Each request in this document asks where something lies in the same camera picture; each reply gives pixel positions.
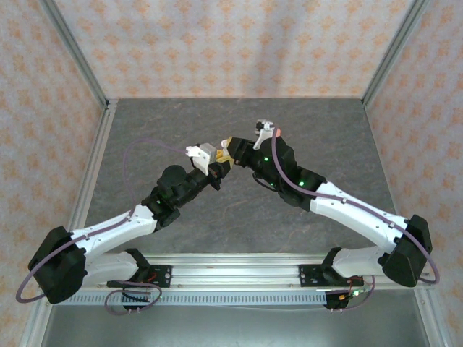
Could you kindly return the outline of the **aluminium frame post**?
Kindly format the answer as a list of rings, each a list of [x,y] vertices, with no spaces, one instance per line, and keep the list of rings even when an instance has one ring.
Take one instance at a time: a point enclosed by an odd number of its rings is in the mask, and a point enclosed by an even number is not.
[[[405,44],[409,36],[412,34],[415,26],[420,21],[420,18],[426,10],[429,2],[430,0],[412,0],[404,19],[401,21],[394,37],[389,43],[378,68],[375,70],[375,73],[373,74],[373,77],[361,98],[364,109],[373,102],[373,99],[381,88],[381,85],[386,81],[388,73],[399,58],[402,49],[405,47]]]
[[[55,27],[62,43],[65,45],[77,68],[83,75],[84,80],[87,82],[91,93],[98,101],[100,106],[106,108],[109,104],[108,98],[98,82],[93,70],[91,69],[88,60],[85,58],[82,49],[80,48],[75,35],[72,33],[69,25],[67,24],[63,14],[61,13],[55,0],[38,0],[44,12]]]

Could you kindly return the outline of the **grey metal lower panel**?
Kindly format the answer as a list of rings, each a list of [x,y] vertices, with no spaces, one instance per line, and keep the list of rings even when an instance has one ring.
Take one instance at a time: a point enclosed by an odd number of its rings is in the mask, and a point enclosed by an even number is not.
[[[53,309],[41,347],[430,347],[413,306],[322,309],[155,307],[115,317]]]

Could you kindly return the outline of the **aluminium mounting rail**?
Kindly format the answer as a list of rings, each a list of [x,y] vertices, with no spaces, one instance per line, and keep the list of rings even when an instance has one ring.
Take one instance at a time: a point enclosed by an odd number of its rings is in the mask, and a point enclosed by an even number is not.
[[[186,291],[276,290],[310,288],[333,291],[347,287],[301,287],[299,265],[323,264],[326,256],[308,254],[142,254],[136,249],[102,254],[88,266],[81,288],[108,287],[111,280],[128,280],[139,268],[171,265],[170,289]],[[401,286],[385,275],[374,275],[384,288]]]

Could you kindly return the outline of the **aluminium side rail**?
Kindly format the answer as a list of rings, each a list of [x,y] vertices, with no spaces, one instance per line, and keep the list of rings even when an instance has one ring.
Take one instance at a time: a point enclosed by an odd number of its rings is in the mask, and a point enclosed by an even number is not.
[[[118,101],[118,99],[111,99],[103,108],[92,145],[90,146],[90,154],[82,182],[75,198],[69,222],[65,226],[67,231],[81,229],[85,226]]]

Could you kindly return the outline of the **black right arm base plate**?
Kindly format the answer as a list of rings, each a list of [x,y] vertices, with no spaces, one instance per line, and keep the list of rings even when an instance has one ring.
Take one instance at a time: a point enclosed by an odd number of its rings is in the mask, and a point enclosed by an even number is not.
[[[339,275],[331,266],[324,264],[299,265],[301,287],[348,287],[363,286],[363,278],[345,278]]]

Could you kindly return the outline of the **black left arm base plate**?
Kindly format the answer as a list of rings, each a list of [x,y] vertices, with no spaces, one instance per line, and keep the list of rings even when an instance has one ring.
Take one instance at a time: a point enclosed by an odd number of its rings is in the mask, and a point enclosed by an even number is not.
[[[171,265],[148,265],[141,267],[128,280],[111,280],[106,283],[109,288],[135,287],[135,285],[123,284],[123,282],[153,284],[160,288],[169,288],[171,282]]]

